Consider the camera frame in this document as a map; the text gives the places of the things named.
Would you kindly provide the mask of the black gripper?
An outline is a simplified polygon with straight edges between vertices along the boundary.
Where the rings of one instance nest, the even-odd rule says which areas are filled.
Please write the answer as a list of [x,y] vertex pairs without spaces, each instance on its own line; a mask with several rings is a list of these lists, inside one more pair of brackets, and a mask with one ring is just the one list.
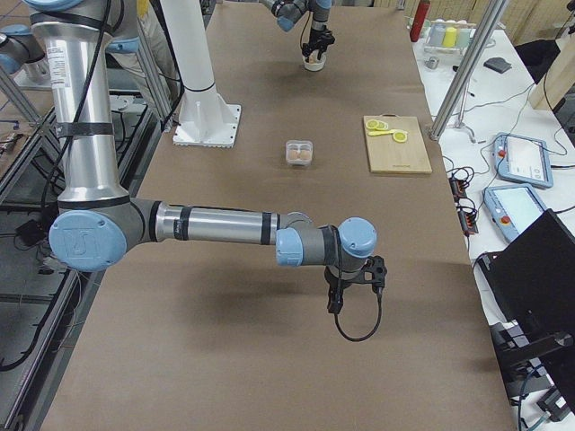
[[353,284],[362,282],[364,269],[340,270],[337,266],[326,266],[323,277],[328,284],[329,297],[343,297],[343,292]]
[[323,60],[327,48],[335,42],[332,31],[326,25],[323,25],[320,30],[312,27],[308,43],[302,44],[302,56],[310,57],[314,50],[317,50],[316,58]]

